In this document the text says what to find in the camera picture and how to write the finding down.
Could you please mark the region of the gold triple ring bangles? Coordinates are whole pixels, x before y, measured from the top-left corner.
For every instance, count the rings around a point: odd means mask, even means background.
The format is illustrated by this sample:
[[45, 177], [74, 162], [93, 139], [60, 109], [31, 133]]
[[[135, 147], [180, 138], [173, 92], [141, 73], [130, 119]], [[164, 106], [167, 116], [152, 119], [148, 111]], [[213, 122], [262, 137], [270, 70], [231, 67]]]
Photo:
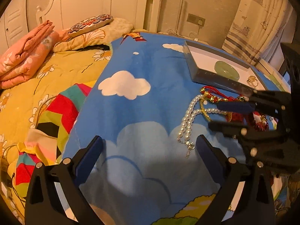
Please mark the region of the gold triple ring bangles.
[[255, 76], [249, 76], [247, 79], [247, 84], [251, 87], [256, 89], [257, 86], [259, 85], [259, 81], [257, 80], [257, 78]]

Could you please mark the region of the thin gold bangle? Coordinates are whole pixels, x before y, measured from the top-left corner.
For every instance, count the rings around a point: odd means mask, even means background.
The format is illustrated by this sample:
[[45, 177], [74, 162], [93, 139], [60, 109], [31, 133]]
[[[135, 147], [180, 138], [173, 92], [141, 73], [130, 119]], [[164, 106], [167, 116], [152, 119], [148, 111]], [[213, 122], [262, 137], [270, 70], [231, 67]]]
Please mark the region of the thin gold bangle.
[[205, 100], [201, 99], [199, 101], [199, 104], [200, 104], [200, 111], [202, 113], [202, 115], [204, 116], [204, 118], [208, 121], [208, 122], [211, 122], [211, 118], [210, 118], [210, 114], [218, 114], [218, 115], [223, 115], [225, 118], [226, 118], [226, 121], [227, 122], [230, 122], [232, 120], [232, 112], [227, 112], [227, 111], [222, 111], [222, 110], [219, 110], [219, 109], [215, 109], [215, 108], [209, 108], [209, 109], [206, 109], [204, 107], [204, 102]]

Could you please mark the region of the green jade bangle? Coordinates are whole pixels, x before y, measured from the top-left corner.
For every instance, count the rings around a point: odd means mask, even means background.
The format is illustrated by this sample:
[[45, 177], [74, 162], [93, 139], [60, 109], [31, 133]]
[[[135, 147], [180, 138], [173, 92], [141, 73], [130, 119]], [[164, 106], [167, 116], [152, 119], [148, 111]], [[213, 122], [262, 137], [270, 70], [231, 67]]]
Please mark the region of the green jade bangle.
[[214, 70], [216, 73], [222, 77], [227, 79], [231, 79], [234, 81], [239, 81], [239, 73], [238, 71], [232, 67], [230, 64], [218, 60], [214, 65]]

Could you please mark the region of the grey shallow cardboard box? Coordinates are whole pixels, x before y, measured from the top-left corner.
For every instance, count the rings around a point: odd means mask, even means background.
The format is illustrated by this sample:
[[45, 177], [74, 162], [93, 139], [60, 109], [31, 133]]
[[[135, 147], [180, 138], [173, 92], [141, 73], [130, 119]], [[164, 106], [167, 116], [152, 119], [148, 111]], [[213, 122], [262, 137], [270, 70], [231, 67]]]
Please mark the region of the grey shallow cardboard box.
[[279, 90], [258, 69], [223, 50], [186, 40], [183, 52], [195, 83], [247, 97], [254, 90]]

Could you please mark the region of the striped cream curtain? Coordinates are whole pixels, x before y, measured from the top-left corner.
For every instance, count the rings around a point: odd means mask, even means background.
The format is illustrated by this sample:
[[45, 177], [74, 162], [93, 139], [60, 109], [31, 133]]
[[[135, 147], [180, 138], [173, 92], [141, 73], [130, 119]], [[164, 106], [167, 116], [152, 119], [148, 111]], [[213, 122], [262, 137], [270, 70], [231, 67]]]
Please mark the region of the striped cream curtain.
[[241, 0], [222, 49], [254, 66], [269, 60], [292, 11], [288, 0]]

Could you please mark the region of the yellow floral duvet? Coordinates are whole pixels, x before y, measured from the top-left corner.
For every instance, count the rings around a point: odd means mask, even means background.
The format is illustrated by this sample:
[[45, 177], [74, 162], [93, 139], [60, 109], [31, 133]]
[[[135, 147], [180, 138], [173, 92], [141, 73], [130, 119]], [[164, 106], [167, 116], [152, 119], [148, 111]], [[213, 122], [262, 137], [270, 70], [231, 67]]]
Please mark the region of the yellow floral duvet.
[[82, 105], [107, 66], [105, 45], [49, 54], [29, 81], [1, 93], [1, 198], [24, 224], [35, 164], [59, 163]]

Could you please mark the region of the blue cartoon cloud bedsheet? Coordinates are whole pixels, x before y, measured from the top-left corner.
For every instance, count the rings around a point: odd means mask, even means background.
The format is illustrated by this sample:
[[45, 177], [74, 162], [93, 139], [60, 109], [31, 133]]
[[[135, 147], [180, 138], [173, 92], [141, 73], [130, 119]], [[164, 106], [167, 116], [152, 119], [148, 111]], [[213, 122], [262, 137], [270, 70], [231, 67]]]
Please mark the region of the blue cartoon cloud bedsheet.
[[220, 187], [178, 138], [201, 84], [190, 76], [184, 39], [143, 38], [112, 43], [112, 58], [80, 110], [64, 157], [94, 136], [103, 139], [80, 189], [105, 224], [195, 224]]

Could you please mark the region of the white floor lamp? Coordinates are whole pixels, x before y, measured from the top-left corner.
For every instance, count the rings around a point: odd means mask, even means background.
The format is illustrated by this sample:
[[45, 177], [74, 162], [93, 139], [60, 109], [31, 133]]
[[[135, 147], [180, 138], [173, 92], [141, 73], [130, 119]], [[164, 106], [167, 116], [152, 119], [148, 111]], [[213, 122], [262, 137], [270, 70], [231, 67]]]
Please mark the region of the white floor lamp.
[[177, 17], [176, 17], [176, 22], [175, 22], [175, 26], [169, 32], [171, 35], [177, 35], [177, 36], [179, 35], [179, 22], [180, 22], [180, 19], [181, 19], [183, 5], [184, 5], [184, 0], [180, 0], [178, 12], [177, 12]]

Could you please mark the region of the folded pink quilt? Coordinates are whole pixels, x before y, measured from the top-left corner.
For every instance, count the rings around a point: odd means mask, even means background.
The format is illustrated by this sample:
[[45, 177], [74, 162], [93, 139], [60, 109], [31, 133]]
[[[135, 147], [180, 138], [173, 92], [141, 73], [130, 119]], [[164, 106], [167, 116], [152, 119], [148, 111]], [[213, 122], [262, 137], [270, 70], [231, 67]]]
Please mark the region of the folded pink quilt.
[[1, 89], [31, 79], [59, 40], [53, 23], [45, 21], [14, 43], [1, 56]]

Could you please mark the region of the white wooden headboard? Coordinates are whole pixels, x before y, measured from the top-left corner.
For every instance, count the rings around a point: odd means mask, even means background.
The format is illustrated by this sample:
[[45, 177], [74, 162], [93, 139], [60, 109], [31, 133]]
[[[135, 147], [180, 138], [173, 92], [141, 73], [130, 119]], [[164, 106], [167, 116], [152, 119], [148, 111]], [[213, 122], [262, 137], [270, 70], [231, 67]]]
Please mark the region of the white wooden headboard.
[[131, 22], [135, 29], [157, 32], [162, 0], [49, 0], [45, 9], [37, 6], [36, 21], [67, 29], [86, 18], [110, 14]]

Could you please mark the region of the cream floral pillow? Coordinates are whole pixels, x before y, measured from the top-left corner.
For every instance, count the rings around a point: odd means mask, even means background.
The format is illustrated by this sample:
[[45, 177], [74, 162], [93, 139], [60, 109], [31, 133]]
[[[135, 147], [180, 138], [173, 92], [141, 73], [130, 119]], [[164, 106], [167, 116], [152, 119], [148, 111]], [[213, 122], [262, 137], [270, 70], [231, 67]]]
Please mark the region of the cream floral pillow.
[[133, 24], [123, 18], [115, 18], [109, 24], [82, 34], [65, 42], [57, 43], [53, 51], [64, 52], [79, 50], [89, 46], [109, 45], [112, 41], [131, 32]]

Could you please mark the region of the embroidered patterned pillow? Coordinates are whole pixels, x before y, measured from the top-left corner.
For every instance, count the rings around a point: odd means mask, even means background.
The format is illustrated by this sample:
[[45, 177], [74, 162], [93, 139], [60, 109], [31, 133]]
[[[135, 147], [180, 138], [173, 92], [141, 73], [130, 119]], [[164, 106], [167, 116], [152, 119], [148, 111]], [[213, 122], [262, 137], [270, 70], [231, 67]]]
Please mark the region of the embroidered patterned pillow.
[[100, 14], [98, 16], [89, 17], [70, 27], [68, 35], [71, 38], [99, 29], [113, 21], [110, 14]]

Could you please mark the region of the white wardrobe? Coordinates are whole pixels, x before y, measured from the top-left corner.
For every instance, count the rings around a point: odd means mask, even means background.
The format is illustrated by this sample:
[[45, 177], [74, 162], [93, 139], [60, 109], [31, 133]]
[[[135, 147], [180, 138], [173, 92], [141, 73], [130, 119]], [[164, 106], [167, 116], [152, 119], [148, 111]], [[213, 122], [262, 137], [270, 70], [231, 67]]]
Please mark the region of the white wardrobe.
[[28, 32], [26, 0], [11, 0], [1, 16], [1, 55]]

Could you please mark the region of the wall power socket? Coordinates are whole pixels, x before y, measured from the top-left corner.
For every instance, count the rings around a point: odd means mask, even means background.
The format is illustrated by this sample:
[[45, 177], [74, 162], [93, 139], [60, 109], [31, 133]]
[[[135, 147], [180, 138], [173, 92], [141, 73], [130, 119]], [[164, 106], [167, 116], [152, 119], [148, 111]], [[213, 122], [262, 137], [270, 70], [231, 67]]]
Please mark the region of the wall power socket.
[[187, 16], [187, 22], [190, 22], [192, 24], [198, 25], [198, 26], [204, 26], [206, 19], [199, 17], [194, 14], [188, 14]]

